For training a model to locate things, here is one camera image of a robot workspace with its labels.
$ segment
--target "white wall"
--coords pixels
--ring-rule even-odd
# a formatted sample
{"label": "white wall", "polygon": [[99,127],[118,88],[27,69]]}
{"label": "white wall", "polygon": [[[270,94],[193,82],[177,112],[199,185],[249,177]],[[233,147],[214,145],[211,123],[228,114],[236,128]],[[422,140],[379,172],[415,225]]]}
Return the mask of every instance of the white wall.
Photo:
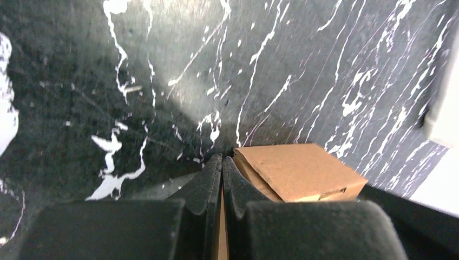
{"label": "white wall", "polygon": [[459,218],[459,148],[447,151],[410,200]]}

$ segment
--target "black speckled floor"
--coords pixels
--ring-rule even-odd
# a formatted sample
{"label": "black speckled floor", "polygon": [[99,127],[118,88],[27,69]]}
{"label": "black speckled floor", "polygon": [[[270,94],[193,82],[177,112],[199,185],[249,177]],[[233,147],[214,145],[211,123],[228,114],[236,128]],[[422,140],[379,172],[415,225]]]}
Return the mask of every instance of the black speckled floor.
{"label": "black speckled floor", "polygon": [[0,0],[12,50],[0,51],[0,72],[14,91],[2,85],[0,257],[17,253],[46,205],[136,198],[235,146],[315,142],[410,196],[446,151],[419,122],[455,10],[453,0]]}

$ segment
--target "brown cardboard box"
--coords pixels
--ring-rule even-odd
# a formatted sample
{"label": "brown cardboard box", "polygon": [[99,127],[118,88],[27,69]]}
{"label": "brown cardboard box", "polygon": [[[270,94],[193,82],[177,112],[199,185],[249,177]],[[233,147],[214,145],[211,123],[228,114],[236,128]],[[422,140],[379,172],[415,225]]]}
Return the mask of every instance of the brown cardboard box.
{"label": "brown cardboard box", "polygon": [[355,199],[367,180],[315,144],[234,149],[242,175],[273,201]]}

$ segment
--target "black marble surface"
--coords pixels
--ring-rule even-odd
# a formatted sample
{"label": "black marble surface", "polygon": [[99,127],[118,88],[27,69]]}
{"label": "black marble surface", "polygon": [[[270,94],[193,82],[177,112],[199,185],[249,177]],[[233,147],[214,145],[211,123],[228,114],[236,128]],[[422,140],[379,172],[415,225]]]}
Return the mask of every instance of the black marble surface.
{"label": "black marble surface", "polygon": [[456,6],[0,0],[0,113],[19,115],[2,122],[18,131],[2,136],[0,257],[46,205],[136,198],[237,146],[315,142],[409,197],[446,151],[419,122]]}

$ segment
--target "cardboard flap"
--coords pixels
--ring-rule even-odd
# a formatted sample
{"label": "cardboard flap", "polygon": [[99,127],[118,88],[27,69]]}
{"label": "cardboard flap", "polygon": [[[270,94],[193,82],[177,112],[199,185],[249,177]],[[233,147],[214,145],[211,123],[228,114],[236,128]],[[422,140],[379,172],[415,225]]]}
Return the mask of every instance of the cardboard flap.
{"label": "cardboard flap", "polygon": [[242,147],[235,148],[234,153],[286,202],[344,198],[348,187],[366,183],[315,144]]}

